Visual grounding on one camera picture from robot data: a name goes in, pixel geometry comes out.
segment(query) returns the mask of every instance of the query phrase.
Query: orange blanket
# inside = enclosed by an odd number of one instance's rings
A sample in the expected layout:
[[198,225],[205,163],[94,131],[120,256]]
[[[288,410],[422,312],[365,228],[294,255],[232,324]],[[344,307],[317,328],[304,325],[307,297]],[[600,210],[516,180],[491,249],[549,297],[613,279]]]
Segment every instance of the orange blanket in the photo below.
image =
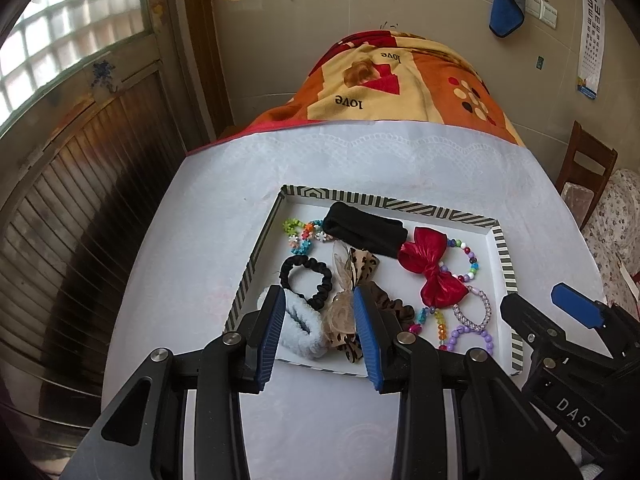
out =
[[289,103],[263,113],[243,133],[354,119],[463,126],[524,146],[462,56],[392,30],[361,32],[336,43]]

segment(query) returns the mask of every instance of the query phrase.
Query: wooden chair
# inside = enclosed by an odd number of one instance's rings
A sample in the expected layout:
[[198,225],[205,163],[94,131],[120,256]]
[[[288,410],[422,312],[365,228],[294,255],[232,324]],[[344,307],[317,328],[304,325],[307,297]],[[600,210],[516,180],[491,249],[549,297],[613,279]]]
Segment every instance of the wooden chair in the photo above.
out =
[[[588,156],[591,160],[594,160],[604,168],[603,174],[594,173],[591,170],[578,164],[574,158],[575,153],[579,152]],[[558,180],[556,181],[556,189],[558,193],[562,193],[564,184],[567,182],[573,182],[579,186],[586,187],[593,191],[593,199],[591,205],[587,211],[587,215],[584,217],[584,221],[580,226],[582,229],[589,218],[591,213],[596,207],[598,200],[604,191],[609,177],[613,172],[613,167],[618,159],[618,152],[616,150],[610,150],[607,146],[601,143],[598,139],[585,132],[580,123],[574,122],[574,129],[571,132],[571,139],[569,140],[569,147],[566,150],[564,156],[564,162],[562,163],[562,169]]]

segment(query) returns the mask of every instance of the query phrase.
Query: black scrunchie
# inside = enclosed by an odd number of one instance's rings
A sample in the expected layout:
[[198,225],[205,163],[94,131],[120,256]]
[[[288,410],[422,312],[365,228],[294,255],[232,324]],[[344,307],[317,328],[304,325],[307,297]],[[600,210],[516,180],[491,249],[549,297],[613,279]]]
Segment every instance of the black scrunchie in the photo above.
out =
[[289,285],[289,273],[294,266],[297,267],[300,265],[307,269],[311,269],[313,272],[322,274],[322,283],[318,285],[318,293],[314,294],[312,298],[307,299],[302,294],[298,294],[296,292],[296,294],[305,300],[312,309],[321,310],[322,307],[324,307],[325,301],[329,298],[329,292],[331,292],[331,289],[333,288],[333,284],[331,282],[331,270],[326,266],[326,263],[319,262],[315,258],[309,258],[306,254],[290,256],[284,260],[282,268],[280,269],[280,286],[291,290],[291,286]]

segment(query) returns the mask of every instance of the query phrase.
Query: white tray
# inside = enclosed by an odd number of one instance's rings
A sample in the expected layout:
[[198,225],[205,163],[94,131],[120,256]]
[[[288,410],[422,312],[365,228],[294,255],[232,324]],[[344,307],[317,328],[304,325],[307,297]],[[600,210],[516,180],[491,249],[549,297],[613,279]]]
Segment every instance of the white tray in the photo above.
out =
[[[321,220],[331,205],[338,200],[378,216],[401,220],[409,231],[408,240],[413,240],[414,227],[427,226],[446,233],[448,238],[459,238],[466,242],[477,255],[480,265],[477,277],[470,283],[484,290],[493,308],[487,330],[494,336],[494,359],[509,375],[522,371],[522,338],[500,316],[502,298],[517,292],[518,289],[511,257],[497,220],[455,209],[335,189],[282,186],[242,275],[225,325],[226,332],[238,326],[245,313],[256,310],[257,298],[265,287],[280,284],[280,267],[284,260],[291,256],[287,235],[282,230],[283,222],[287,218],[299,218],[303,222]],[[335,275],[332,242],[322,243],[314,240],[308,255],[325,262]],[[373,273],[372,280],[387,292],[392,300],[400,298],[403,304],[412,305],[418,313],[424,306],[420,299],[424,277],[403,269],[393,258],[379,254],[376,256],[380,258],[380,264]],[[443,261],[455,274],[468,272],[469,262],[463,251],[447,250]],[[297,267],[289,275],[292,289],[306,297],[316,292],[316,285],[320,280],[319,274]],[[334,290],[328,301],[338,292],[337,288],[334,279]],[[472,321],[479,322],[484,317],[482,301],[472,294],[466,295],[460,303],[460,308]],[[443,309],[443,312],[447,332],[450,333],[459,322],[450,308]],[[420,336],[435,346],[438,345],[437,327],[431,316],[427,318]],[[469,348],[476,346],[484,347],[480,336],[466,334],[460,338],[456,351],[465,353]],[[364,360],[352,364],[347,361],[343,352],[336,350],[330,350],[319,359],[310,360],[278,346],[276,359],[325,372],[367,376]]]

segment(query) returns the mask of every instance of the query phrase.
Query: table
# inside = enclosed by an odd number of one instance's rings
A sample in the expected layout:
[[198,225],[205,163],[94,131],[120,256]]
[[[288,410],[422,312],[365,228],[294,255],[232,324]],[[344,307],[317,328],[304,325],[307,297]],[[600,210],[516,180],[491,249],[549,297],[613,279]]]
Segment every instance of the table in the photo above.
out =
[[[220,335],[282,184],[395,196],[497,218],[520,294],[560,324],[568,339],[609,355],[597,334],[550,302],[559,282],[603,299],[602,282],[571,213],[529,150],[442,124],[326,123],[254,134],[183,162],[127,285],[107,359],[103,406],[154,348],[178,354]],[[524,382],[529,360],[526,348],[517,384]],[[193,478],[193,406],[191,392],[186,479]],[[276,362],[265,391],[242,395],[241,409],[254,480],[390,477],[398,396],[380,396],[365,379]],[[451,444],[453,438],[449,430]],[[575,446],[566,445],[575,453]]]

